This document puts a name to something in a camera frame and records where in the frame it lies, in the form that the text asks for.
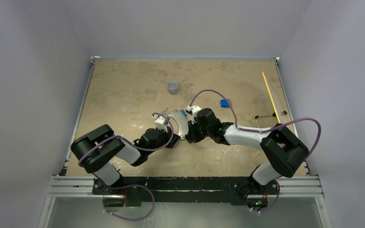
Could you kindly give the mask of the metal key organizer plate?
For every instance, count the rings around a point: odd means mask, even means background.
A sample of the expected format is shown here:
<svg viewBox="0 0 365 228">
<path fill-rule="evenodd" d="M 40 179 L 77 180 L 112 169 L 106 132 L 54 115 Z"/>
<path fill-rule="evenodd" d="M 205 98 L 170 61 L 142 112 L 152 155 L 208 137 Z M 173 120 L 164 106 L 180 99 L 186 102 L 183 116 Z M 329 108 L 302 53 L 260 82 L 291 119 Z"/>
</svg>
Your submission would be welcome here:
<svg viewBox="0 0 365 228">
<path fill-rule="evenodd" d="M 181 137 L 181 139 L 184 139 L 185 136 L 189 132 L 187 117 L 184 117 L 183 114 L 180 112 L 180 110 L 177 110 L 177 109 L 174 109 L 172 111 L 167 111 L 167 110 L 168 110 L 168 108 L 163 110 L 161 112 L 161 114 L 168 116 L 169 118 L 173 119 L 177 123 L 177 125 L 178 125 L 177 135 L 179 135 Z"/>
</svg>

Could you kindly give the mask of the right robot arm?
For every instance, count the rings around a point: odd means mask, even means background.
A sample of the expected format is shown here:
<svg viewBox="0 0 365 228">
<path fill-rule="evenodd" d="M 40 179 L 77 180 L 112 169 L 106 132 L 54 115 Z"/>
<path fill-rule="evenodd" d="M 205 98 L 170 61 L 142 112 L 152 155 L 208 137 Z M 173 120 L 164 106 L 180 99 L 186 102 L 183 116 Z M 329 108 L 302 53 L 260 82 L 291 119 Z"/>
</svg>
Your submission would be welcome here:
<svg viewBox="0 0 365 228">
<path fill-rule="evenodd" d="M 241 145 L 263 150 L 268 161 L 259 165 L 248 180 L 248 188 L 260 193 L 266 185 L 279 177 L 291 178 L 309 155 L 309 149 L 291 130 L 281 124 L 273 128 L 250 128 L 221 122 L 210 108 L 187 108 L 189 143 L 209 137 L 217 144 Z"/>
</svg>

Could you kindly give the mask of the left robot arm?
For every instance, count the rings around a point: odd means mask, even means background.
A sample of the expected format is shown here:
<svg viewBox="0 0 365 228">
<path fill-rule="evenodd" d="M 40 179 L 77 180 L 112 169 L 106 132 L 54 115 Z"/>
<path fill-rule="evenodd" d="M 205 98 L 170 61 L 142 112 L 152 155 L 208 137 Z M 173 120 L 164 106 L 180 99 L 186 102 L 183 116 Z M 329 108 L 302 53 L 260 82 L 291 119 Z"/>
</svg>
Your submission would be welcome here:
<svg viewBox="0 0 365 228">
<path fill-rule="evenodd" d="M 171 127 L 166 129 L 149 128 L 139 139 L 130 142 L 104 124 L 77 138 L 70 150 L 80 167 L 99 178 L 110 194 L 118 194 L 123 187 L 123 176 L 110 161 L 117 157 L 136 167 L 146 162 L 155 151 L 173 148 L 181 137 Z"/>
</svg>

